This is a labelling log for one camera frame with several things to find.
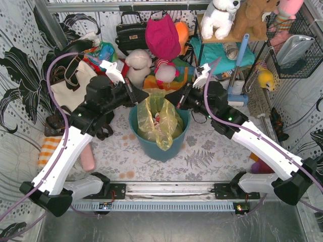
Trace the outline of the yellow trash bag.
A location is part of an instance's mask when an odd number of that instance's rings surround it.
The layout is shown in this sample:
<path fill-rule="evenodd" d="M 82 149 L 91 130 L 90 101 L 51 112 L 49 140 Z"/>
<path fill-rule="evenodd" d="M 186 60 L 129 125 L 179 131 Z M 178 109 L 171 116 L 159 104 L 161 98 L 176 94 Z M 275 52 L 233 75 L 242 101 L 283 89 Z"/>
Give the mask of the yellow trash bag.
<path fill-rule="evenodd" d="M 167 151 L 184 131 L 183 120 L 175 106 L 165 99 L 173 90 L 148 88 L 144 91 L 148 97 L 137 105 L 138 135 Z"/>

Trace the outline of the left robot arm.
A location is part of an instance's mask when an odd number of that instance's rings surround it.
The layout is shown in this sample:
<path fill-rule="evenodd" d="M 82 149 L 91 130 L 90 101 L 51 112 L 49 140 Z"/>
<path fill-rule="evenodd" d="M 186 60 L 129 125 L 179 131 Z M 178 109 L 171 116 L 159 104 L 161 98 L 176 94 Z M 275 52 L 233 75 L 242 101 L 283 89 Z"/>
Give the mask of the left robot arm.
<path fill-rule="evenodd" d="M 100 198 L 112 195 L 110 179 L 98 172 L 73 182 L 66 178 L 107 115 L 122 105 L 136 106 L 148 96 L 129 79 L 113 84 L 106 76 L 93 77 L 86 87 L 84 102 L 71 113 L 55 152 L 33 181 L 21 184 L 20 191 L 56 217 L 62 216 L 74 201 L 91 195 Z"/>

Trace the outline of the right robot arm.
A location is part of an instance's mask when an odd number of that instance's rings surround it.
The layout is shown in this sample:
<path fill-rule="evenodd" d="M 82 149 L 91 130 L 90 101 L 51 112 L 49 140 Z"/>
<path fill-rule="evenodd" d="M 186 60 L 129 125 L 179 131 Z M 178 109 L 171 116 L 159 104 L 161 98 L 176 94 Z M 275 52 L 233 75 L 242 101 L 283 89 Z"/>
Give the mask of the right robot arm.
<path fill-rule="evenodd" d="M 209 82 L 203 91 L 189 83 L 165 98 L 178 109 L 192 109 L 210 118 L 216 132 L 246 147 L 273 170 L 270 174 L 239 172 L 227 188 L 216 189 L 217 197 L 243 199 L 252 193 L 271 193 L 286 204 L 296 205 L 312 184 L 322 189 L 315 178 L 317 163 L 290 153 L 261 132 L 228 104 L 228 93 L 220 83 Z"/>

